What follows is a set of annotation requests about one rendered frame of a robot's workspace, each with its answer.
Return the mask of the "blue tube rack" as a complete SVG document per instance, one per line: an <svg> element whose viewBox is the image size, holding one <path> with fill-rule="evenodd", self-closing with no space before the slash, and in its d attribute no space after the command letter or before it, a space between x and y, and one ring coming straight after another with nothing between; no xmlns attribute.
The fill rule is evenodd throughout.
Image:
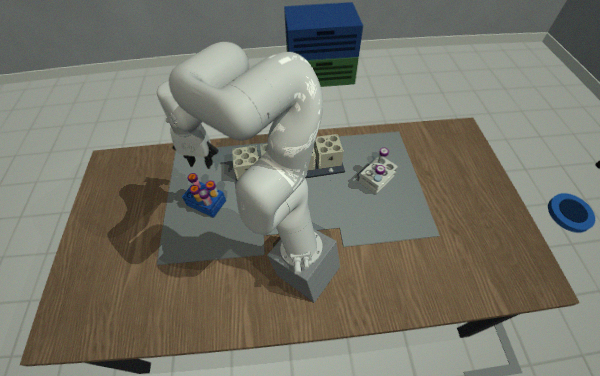
<svg viewBox="0 0 600 376"><path fill-rule="evenodd" d="M203 188L204 188L204 189L207 189L204 183L200 182L200 184L201 184L201 187L200 187L200 189L201 189L201 190L202 190ZM191 186L192 186L192 185L191 185ZM190 187L191 187L191 186L190 186ZM213 197L211 197L211 195L210 195L210 197L211 197L211 199L212 199L212 204L211 204L211 205L209 205L209 206L206 206L206 205L204 205L204 202L203 202L203 201L197 202L197 201L195 200L195 198L194 198L193 194L191 194L191 192L190 192L190 187L189 187L189 189L188 189L188 190L187 190L187 191L184 193L184 195L182 196L182 198L183 198L183 200L185 201L186 205L187 205L187 206L189 206L189 207L192 207L192 208L194 208L194 209L196 209L196 210L198 210L198 211L200 211L200 212L202 212L202 213L204 213L204 214L207 214L207 215L209 215L209 216L211 216L211 217L213 217L213 218L214 218L214 217L215 217L215 215L218 213L218 211L219 211L219 210L221 209L221 207L223 206L223 204L226 202L226 198L225 198L225 196L224 196L224 193L223 193L223 191L220 191L220 190L218 190L218 189L217 189L217 191L218 191L218 196L217 196L217 197L214 197L214 198L213 198ZM184 199L184 198L185 198L185 199ZM199 205L200 205L200 206L199 206ZM202 207L201 207L201 206L202 206ZM197 208L196 208L196 207L197 207ZM209 210L207 210L207 209L209 209Z"/></svg>

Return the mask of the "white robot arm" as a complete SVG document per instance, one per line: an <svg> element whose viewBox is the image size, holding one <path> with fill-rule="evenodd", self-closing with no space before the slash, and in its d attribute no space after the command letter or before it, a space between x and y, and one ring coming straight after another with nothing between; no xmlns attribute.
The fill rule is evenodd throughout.
<svg viewBox="0 0 600 376"><path fill-rule="evenodd" d="M322 118L321 86L308 61L294 52L274 54L248 69L242 48L218 42L177 65L157 97L166 122L180 135L203 122L244 141L273 122L266 153L236 183L238 210L257 234L277 228L283 259L301 274L323 248L313 229L305 178Z"/></svg>

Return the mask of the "grey bench mat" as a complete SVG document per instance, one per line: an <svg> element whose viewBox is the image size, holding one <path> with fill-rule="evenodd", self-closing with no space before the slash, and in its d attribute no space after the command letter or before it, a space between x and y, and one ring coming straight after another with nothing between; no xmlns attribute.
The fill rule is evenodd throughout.
<svg viewBox="0 0 600 376"><path fill-rule="evenodd" d="M345 173L306 178L308 207L315 230L340 228L343 247L439 237L437 227L399 132L339 136ZM264 236L243 223L237 206L233 148L216 147L208 169L204 157L193 167L175 151L157 265L265 255ZM374 194L359 182L360 173L389 150L387 160L397 165L395 176ZM204 184L214 181L226 202L211 217L184 202L196 173Z"/></svg>

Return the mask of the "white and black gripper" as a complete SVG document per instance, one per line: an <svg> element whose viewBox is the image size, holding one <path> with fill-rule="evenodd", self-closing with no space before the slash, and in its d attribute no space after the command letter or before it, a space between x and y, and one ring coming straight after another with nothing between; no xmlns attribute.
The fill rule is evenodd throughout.
<svg viewBox="0 0 600 376"><path fill-rule="evenodd" d="M195 157L204 157L206 167L210 169L213 164L212 157L216 155L219 150L210 144L210 139L202 124L198 125L196 130L189 134L176 134L171 127L170 133L174 144L172 149L176 150L178 154L183 155L184 158L187 159L190 167L193 167L196 161Z"/></svg>

